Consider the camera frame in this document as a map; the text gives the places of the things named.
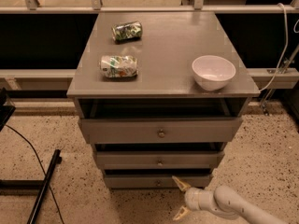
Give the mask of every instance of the gray cabinet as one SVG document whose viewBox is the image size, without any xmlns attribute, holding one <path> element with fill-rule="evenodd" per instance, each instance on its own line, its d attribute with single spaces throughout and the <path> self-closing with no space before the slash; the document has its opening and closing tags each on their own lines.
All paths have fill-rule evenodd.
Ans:
<svg viewBox="0 0 299 224">
<path fill-rule="evenodd" d="M 126 21 L 142 23 L 142 39 L 115 44 L 110 27 Z M 98 63 L 106 54 L 136 56 L 138 76 L 103 77 Z M 204 91 L 192 78 L 192 61 L 205 54 L 221 54 L 236 67 L 219 91 Z M 195 11 L 100 12 L 68 91 L 112 189 L 174 188 L 172 175 L 207 186 L 257 95 L 215 15 Z"/>
</svg>

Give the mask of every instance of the white bowl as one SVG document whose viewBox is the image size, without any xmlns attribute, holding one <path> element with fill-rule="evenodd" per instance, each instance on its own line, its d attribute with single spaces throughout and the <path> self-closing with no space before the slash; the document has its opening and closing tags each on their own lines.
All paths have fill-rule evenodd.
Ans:
<svg viewBox="0 0 299 224">
<path fill-rule="evenodd" d="M 201 56 L 192 63 L 193 77 L 206 91 L 226 86 L 235 76 L 235 66 L 219 56 Z"/>
</svg>

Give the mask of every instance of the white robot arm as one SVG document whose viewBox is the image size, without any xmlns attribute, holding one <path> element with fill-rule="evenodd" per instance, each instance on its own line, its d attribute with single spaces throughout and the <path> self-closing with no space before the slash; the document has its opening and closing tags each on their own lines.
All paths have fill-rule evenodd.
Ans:
<svg viewBox="0 0 299 224">
<path fill-rule="evenodd" d="M 218 217 L 237 219 L 243 217 L 250 224 L 287 224 L 261 208 L 244 200 L 233 189 L 220 186 L 214 191 L 191 187 L 176 176 L 173 179 L 180 190 L 185 191 L 185 206 L 182 206 L 174 220 L 185 217 L 191 211 L 205 210 Z"/>
</svg>

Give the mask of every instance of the beige granite floor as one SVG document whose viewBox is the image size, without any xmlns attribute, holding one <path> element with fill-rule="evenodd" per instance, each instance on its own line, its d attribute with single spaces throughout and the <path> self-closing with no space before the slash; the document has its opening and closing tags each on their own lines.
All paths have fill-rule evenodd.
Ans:
<svg viewBox="0 0 299 224">
<path fill-rule="evenodd" d="M 109 190 L 85 144 L 72 104 L 48 108 L 21 105 L 8 121 L 36 147 L 44 167 L 55 148 L 63 161 L 51 180 L 64 223 L 169 224 L 183 204 L 178 189 Z M 299 223 L 298 125 L 280 102 L 269 104 L 270 117 L 250 106 L 233 142 L 206 189 L 228 185 L 251 203 L 291 224 Z M 0 179 L 41 179 L 34 152 L 9 128 L 0 132 Z M 35 197 L 0 196 L 0 223 L 27 223 Z M 38 223 L 61 223 L 48 194 Z M 195 212 L 177 223 L 247 223 Z"/>
</svg>

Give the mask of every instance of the black metal stand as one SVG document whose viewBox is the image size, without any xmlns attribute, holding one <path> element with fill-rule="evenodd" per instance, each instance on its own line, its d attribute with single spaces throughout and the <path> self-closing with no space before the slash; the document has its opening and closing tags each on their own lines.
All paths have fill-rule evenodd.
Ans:
<svg viewBox="0 0 299 224">
<path fill-rule="evenodd" d="M 39 190 L 35 205 L 32 209 L 31 215 L 28 219 L 27 224 L 36 223 L 38 213 L 41 204 L 45 198 L 48 187 L 50 185 L 50 179 L 53 175 L 55 166 L 60 163 L 62 158 L 59 156 L 60 150 L 56 149 L 50 161 L 50 166 L 46 172 L 44 180 L 0 180 L 0 194 L 6 195 L 33 195 Z"/>
</svg>

